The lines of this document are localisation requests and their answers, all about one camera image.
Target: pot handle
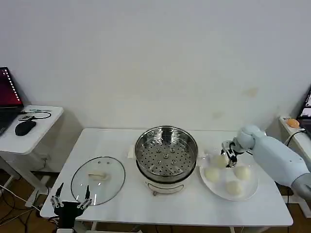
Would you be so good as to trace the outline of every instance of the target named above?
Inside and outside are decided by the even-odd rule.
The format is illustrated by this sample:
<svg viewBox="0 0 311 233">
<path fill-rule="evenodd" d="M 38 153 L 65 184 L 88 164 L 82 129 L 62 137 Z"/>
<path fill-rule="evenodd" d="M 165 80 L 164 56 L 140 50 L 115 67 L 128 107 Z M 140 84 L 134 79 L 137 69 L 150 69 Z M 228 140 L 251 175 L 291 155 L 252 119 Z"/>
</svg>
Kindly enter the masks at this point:
<svg viewBox="0 0 311 233">
<path fill-rule="evenodd" d="M 130 146 L 130 149 L 129 149 L 128 152 L 127 152 L 127 158 L 128 158 L 128 159 L 135 159 L 134 150 L 135 150 L 135 146 L 134 146 L 134 145 L 131 145 L 131 146 Z"/>
</svg>

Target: monitor screen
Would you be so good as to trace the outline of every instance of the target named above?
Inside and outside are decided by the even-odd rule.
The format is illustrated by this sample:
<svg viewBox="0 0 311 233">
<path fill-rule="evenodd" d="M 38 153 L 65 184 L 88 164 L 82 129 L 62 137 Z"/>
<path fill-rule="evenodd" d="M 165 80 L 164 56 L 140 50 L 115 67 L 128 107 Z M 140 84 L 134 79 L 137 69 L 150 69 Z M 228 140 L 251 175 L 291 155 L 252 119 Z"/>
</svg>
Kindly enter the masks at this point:
<svg viewBox="0 0 311 233">
<path fill-rule="evenodd" d="M 302 109 L 298 115 L 298 118 L 310 118 L 311 119 L 311 90 L 309 91 L 306 101 L 304 102 Z"/>
<path fill-rule="evenodd" d="M 22 105 L 8 68 L 0 67 L 0 106 Z"/>
</svg>

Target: orange object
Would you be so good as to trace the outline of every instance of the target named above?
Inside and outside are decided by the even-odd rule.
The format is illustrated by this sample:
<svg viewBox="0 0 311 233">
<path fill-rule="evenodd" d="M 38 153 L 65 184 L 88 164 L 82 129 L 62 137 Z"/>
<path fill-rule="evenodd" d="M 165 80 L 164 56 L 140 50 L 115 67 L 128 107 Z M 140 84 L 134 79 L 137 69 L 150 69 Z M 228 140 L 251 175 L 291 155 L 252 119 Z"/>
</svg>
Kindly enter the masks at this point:
<svg viewBox="0 0 311 233">
<path fill-rule="evenodd" d="M 286 123 L 292 128 L 299 128 L 299 122 L 296 119 L 290 118 L 286 121 Z"/>
</svg>

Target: white table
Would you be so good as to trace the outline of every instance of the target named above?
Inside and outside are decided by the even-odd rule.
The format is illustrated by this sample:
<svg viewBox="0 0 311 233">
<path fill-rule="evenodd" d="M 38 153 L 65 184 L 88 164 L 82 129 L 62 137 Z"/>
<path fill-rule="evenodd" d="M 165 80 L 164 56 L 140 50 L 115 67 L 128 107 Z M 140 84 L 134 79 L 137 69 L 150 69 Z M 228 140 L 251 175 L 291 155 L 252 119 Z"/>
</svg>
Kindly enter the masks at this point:
<svg viewBox="0 0 311 233">
<path fill-rule="evenodd" d="M 99 156 L 120 160 L 126 171 L 122 190 L 109 202 L 90 206 L 77 220 L 141 224 L 170 224 L 193 226 L 289 226 L 293 220 L 275 182 L 254 162 L 260 184 L 256 194 L 247 201 L 224 200 L 204 186 L 198 170 L 190 176 L 185 190 L 172 195 L 157 195 L 144 186 L 128 149 L 144 130 L 84 129 L 58 176 L 41 210 L 51 217 L 51 195 L 64 183 L 61 200 L 75 201 L 70 182 L 75 171 L 86 161 Z M 199 147 L 206 152 L 219 152 L 221 143 L 236 132 L 190 131 Z"/>
<path fill-rule="evenodd" d="M 293 133 L 297 132 L 299 129 L 292 128 L 286 124 L 289 116 L 281 116 L 279 122 L 283 129 L 285 129 L 286 137 L 289 137 Z M 289 147 L 298 153 L 306 162 L 308 169 L 311 171 L 311 139 L 306 133 L 297 133 L 293 136 Z M 289 198 L 289 203 L 299 204 L 302 212 L 306 218 L 311 218 L 311 210 L 306 201 L 300 198 L 298 195 L 292 195 Z"/>
<path fill-rule="evenodd" d="M 39 194 L 47 194 L 48 190 L 46 186 L 36 178 L 25 165 L 27 163 L 26 155 L 33 151 L 43 136 L 59 119 L 64 110 L 62 107 L 38 105 L 28 105 L 24 107 L 23 110 L 29 112 L 30 109 L 49 110 L 51 116 L 46 119 L 34 120 L 37 122 L 37 125 L 25 136 L 16 136 L 15 127 L 21 123 L 21 121 L 18 121 L 18 118 L 16 118 L 7 131 L 0 136 L 0 167 L 14 177 L 16 177 L 15 171 L 17 171 L 26 181 L 36 188 L 35 193 L 38 191 Z M 44 113 L 34 113 L 34 115 L 36 117 L 48 116 Z M 11 176 L 5 186 L 8 186 L 12 179 L 13 177 Z"/>
<path fill-rule="evenodd" d="M 297 132 L 299 129 L 292 128 L 289 125 L 286 124 L 286 120 L 289 118 L 289 116 L 281 116 L 279 118 L 279 122 L 281 123 L 281 126 L 286 130 L 288 135 L 292 135 L 293 133 Z M 309 136 L 305 133 L 297 133 L 296 135 L 293 136 L 292 139 L 295 144 L 298 146 L 300 155 L 304 158 L 306 161 L 307 165 L 311 165 L 311 139 Z"/>
</svg>

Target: glass lid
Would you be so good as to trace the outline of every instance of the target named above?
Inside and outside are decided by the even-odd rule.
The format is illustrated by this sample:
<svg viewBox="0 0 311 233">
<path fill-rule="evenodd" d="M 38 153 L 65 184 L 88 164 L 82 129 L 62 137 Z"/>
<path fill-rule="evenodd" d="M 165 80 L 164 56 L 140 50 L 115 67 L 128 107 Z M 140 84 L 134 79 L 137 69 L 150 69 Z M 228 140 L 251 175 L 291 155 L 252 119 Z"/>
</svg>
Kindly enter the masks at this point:
<svg viewBox="0 0 311 233">
<path fill-rule="evenodd" d="M 111 157 L 97 157 L 87 161 L 71 180 L 71 193 L 82 202 L 89 186 L 91 205 L 100 205 L 113 199 L 125 181 L 122 163 Z"/>
</svg>

